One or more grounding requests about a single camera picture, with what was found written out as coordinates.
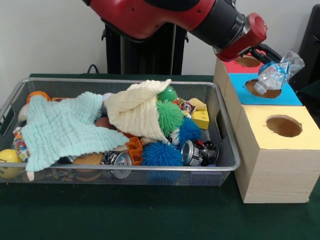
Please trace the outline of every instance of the can lid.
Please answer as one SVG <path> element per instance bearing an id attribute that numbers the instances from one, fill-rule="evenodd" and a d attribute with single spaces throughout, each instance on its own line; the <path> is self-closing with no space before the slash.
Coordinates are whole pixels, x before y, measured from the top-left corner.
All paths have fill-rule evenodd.
<path id="1" fill-rule="evenodd" d="M 182 160 L 184 165 L 188 165 L 194 154 L 194 144 L 192 141 L 186 141 L 181 148 Z"/>
<path id="2" fill-rule="evenodd" d="M 117 157 L 114 165 L 131 166 L 132 165 L 132 161 L 131 161 L 131 158 L 130 158 L 129 154 L 127 154 L 125 152 L 120 153 L 120 155 Z"/>

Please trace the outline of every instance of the white wall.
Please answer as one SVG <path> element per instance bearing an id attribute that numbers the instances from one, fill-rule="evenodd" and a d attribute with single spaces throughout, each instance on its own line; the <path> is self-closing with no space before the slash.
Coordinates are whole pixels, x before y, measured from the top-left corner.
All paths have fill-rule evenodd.
<path id="1" fill-rule="evenodd" d="M 285 50 L 299 51 L 311 10 L 316 4 L 320 1 L 237 0 L 236 8 L 245 15 L 260 14 L 268 27 L 265 43 L 281 53 Z M 182 73 L 213 75 L 216 57 L 212 48 L 191 34 L 189 40 L 185 45 Z"/>
<path id="2" fill-rule="evenodd" d="M 0 7 L 0 108 L 30 73 L 107 72 L 104 24 L 81 0 L 9 0 Z"/>
<path id="3" fill-rule="evenodd" d="M 259 13 L 266 41 L 281 52 L 298 51 L 312 7 L 319 0 L 237 0 L 237 9 Z M 0 7 L 0 106 L 15 84 L 30 73 L 84 73 L 96 64 L 107 71 L 100 18 L 81 0 L 7 0 Z M 212 47 L 192 35 L 182 73 L 213 75 Z"/>

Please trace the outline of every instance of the clear plastic bottle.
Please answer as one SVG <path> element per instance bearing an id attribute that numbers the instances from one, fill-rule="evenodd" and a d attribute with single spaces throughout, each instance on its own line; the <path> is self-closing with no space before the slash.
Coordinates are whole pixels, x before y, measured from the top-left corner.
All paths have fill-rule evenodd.
<path id="1" fill-rule="evenodd" d="M 293 51 L 286 51 L 280 63 L 269 62 L 259 70 L 258 82 L 254 89 L 261 95 L 267 90 L 281 90 L 283 85 L 288 82 L 304 66 L 304 61 Z"/>

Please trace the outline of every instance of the green spiky ball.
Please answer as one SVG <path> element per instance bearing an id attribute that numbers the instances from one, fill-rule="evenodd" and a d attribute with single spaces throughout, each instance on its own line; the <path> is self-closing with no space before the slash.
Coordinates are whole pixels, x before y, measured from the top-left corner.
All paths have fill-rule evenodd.
<path id="1" fill-rule="evenodd" d="M 158 94 L 158 99 L 160 101 L 168 100 L 169 102 L 173 102 L 177 99 L 177 97 L 177 92 L 172 86 L 167 86 L 163 92 Z"/>
<path id="2" fill-rule="evenodd" d="M 156 107 L 159 113 L 159 126 L 166 137 L 174 130 L 181 127 L 184 120 L 184 114 L 178 105 L 168 100 L 164 100 L 158 101 Z"/>

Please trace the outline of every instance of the wooden box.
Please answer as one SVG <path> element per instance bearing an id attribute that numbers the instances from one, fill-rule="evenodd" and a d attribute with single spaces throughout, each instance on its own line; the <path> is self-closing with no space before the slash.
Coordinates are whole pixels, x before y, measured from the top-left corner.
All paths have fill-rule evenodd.
<path id="1" fill-rule="evenodd" d="M 243 105 L 302 105 L 289 84 L 285 84 L 282 90 L 268 90 L 260 95 L 254 89 L 260 65 L 251 63 L 248 66 L 253 67 L 240 65 L 236 61 L 225 63 L 221 60 L 217 60 L 215 66 L 213 82 L 220 87 L 234 132 Z"/>
<path id="2" fill-rule="evenodd" d="M 320 175 L 320 130 L 304 106 L 241 108 L 235 171 L 244 203 L 307 203 Z"/>

